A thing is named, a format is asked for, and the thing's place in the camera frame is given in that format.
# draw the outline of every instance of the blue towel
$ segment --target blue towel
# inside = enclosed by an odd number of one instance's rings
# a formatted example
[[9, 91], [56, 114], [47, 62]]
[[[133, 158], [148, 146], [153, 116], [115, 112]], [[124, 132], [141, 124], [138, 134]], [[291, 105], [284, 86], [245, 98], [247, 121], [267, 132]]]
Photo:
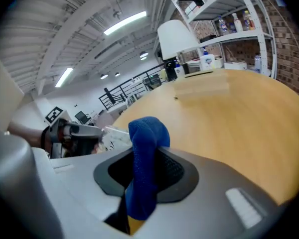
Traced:
[[169, 147], [167, 128], [155, 117], [144, 117], [129, 123], [133, 144], [133, 180], [126, 190], [127, 212], [133, 219], [144, 221], [156, 206], [154, 153], [159, 146]]

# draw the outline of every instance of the wooden table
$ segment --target wooden table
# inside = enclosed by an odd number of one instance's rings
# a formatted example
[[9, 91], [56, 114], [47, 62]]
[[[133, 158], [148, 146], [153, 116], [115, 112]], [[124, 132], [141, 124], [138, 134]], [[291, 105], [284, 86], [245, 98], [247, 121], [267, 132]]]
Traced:
[[299, 96], [254, 72], [226, 70], [230, 94], [194, 101], [174, 98], [173, 83], [151, 91], [114, 123], [157, 117], [172, 148], [222, 161], [280, 204], [299, 189]]

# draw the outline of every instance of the white lamp shade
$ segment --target white lamp shade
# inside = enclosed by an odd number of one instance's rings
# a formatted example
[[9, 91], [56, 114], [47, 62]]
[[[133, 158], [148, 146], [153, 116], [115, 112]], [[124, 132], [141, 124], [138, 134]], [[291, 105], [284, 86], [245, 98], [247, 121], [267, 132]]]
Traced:
[[195, 36], [177, 19], [167, 21], [157, 29], [163, 60], [176, 57], [179, 52], [186, 52], [199, 47]]

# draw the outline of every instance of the metal railing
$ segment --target metal railing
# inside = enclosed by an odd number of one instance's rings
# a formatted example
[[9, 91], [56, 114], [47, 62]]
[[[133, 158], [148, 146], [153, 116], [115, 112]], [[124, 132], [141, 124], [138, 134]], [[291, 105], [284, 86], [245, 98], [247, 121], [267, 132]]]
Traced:
[[[142, 72], [140, 74], [135, 75], [133, 78], [135, 77], [140, 77], [141, 79], [148, 79], [148, 82], [151, 84], [153, 84], [154, 82], [151, 76], [154, 76], [155, 74], [158, 74], [160, 83], [164, 83], [166, 82], [165, 79], [162, 78], [161, 74], [160, 74], [160, 66], [163, 66], [164, 63], [155, 66], [145, 72]], [[106, 110], [109, 110], [109, 108], [117, 105], [117, 104], [121, 104], [124, 103], [125, 100], [131, 95], [131, 94], [141, 94], [144, 91], [147, 91], [149, 88], [147, 87], [146, 84], [143, 83], [139, 83], [135, 86], [132, 87], [132, 89], [130, 88], [130, 85], [132, 84], [132, 79], [129, 79], [125, 82], [123, 82], [122, 84], [118, 85], [117, 87], [111, 89], [108, 91], [108, 93], [102, 95], [99, 97], [99, 100], [101, 101], [101, 103], [104, 105], [104, 107], [106, 108]]]

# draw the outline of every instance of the ceiling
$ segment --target ceiling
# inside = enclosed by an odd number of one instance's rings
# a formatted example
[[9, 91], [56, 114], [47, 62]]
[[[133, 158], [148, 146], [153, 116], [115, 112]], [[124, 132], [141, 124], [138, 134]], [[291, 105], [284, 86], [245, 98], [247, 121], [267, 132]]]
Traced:
[[[0, 24], [0, 59], [25, 93], [41, 94], [67, 67], [74, 68], [70, 84], [152, 52], [159, 24], [174, 9], [170, 0], [16, 0]], [[147, 17], [103, 33], [144, 10]]]

